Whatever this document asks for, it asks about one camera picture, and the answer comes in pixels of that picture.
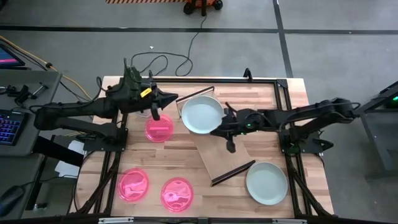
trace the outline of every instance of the wheel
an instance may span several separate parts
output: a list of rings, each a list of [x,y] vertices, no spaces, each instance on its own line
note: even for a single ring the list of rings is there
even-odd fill
[[[185,13],[186,15],[192,14],[192,13],[193,13],[193,10],[195,10],[195,6],[193,6],[190,2],[187,2],[187,3],[184,5],[184,13]]]
[[[223,2],[222,0],[217,0],[213,3],[213,6],[216,10],[220,10],[223,8]]]

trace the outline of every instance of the computer monitor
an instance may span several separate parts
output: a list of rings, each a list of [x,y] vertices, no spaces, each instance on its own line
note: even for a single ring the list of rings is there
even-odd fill
[[[12,68],[24,65],[25,62],[15,56],[6,46],[0,44],[0,68]]]

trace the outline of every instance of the white paper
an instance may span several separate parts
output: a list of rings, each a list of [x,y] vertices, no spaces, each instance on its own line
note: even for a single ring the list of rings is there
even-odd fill
[[[73,140],[69,144],[68,149],[84,155],[85,151],[83,150],[83,147],[84,147],[84,143],[82,143],[80,141]],[[63,161],[59,161],[57,166],[55,167],[55,171],[59,173],[59,175],[58,175],[59,177],[62,177],[64,175],[70,175],[70,176],[65,176],[65,177],[77,178],[77,175],[79,174],[79,167],[68,164]]]

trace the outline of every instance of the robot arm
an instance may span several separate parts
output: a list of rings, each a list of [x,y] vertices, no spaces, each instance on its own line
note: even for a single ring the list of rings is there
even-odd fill
[[[318,131],[333,123],[350,123],[359,115],[354,113],[353,104],[349,100],[335,98],[324,100],[314,105],[299,107],[293,110],[252,110],[243,109],[236,111],[229,104],[225,109],[226,116],[210,134],[227,140],[227,150],[235,152],[233,137],[255,131],[277,131],[288,123],[311,119],[303,126],[289,128],[289,144],[306,139],[311,133]]]
[[[164,109],[178,98],[177,94],[164,93],[158,89],[150,74],[142,78],[135,67],[124,62],[124,76],[115,86],[109,86],[106,96],[87,103],[49,103],[35,111],[34,125],[39,130],[58,128],[91,133],[106,139],[106,143],[118,140],[118,127],[114,123],[93,124],[73,119],[74,116],[96,115],[100,118],[113,118],[119,110],[122,114],[150,109],[155,120],[159,120],[157,109]]]

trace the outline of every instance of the white bowl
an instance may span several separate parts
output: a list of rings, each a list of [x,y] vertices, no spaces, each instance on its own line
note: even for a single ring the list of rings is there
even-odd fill
[[[283,171],[270,162],[254,164],[246,176],[246,187],[252,198],[263,205],[281,202],[287,193]]]
[[[202,95],[188,100],[181,114],[182,122],[190,131],[208,134],[221,124],[224,110],[216,99]]]

